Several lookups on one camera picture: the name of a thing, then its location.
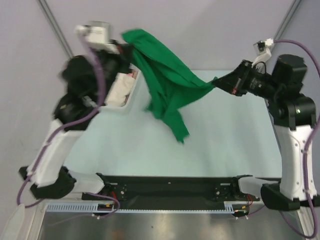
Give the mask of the green t shirt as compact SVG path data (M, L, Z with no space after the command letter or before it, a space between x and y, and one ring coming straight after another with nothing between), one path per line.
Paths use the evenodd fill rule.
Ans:
M214 86L197 77L167 46L149 32L130 29L121 34L133 46L132 63L143 74L150 102L146 110L172 131L179 143L189 136L179 109L211 92Z

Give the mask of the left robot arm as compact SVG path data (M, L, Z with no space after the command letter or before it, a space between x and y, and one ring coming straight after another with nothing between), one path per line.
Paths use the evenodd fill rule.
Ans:
M61 199L70 193L92 193L98 199L110 196L108 180L101 173L79 173L64 162L76 141L92 119L105 106L105 99L119 73L128 74L133 54L132 44L113 40L119 53L92 49L96 63L84 55L70 58L60 72L66 94L58 101L45 139L35 161L19 169L30 192L37 200Z

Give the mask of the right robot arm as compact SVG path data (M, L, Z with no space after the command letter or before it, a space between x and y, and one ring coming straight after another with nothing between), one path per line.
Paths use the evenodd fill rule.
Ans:
M301 93L306 72L302 57L282 54L270 74L259 72L254 63L243 60L234 71L212 81L214 87L231 95L240 97L250 93L267 101L281 155L280 181L240 176L238 183L230 188L235 200L254 195L268 209L276 211L319 206L320 197L313 181L311 140L317 126L316 105Z

